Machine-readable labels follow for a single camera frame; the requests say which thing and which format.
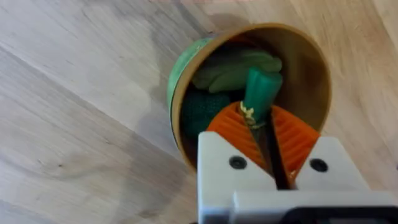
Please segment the left gripper white and orange left finger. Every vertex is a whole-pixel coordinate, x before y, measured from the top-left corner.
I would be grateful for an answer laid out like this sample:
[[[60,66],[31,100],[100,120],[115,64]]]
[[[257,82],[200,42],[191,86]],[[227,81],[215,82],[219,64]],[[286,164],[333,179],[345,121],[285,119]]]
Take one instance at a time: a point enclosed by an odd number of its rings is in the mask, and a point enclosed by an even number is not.
[[[276,223],[266,197],[277,191],[274,178],[246,126],[238,102],[222,109],[199,134],[198,222]]]

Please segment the left gripper white and orange right finger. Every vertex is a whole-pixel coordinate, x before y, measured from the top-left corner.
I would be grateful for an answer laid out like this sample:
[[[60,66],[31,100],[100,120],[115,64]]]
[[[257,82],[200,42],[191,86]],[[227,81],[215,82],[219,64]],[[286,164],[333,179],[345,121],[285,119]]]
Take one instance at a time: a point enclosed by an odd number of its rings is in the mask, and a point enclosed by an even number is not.
[[[334,137],[324,137],[279,106],[272,121],[288,180],[300,190],[369,190],[350,156]]]

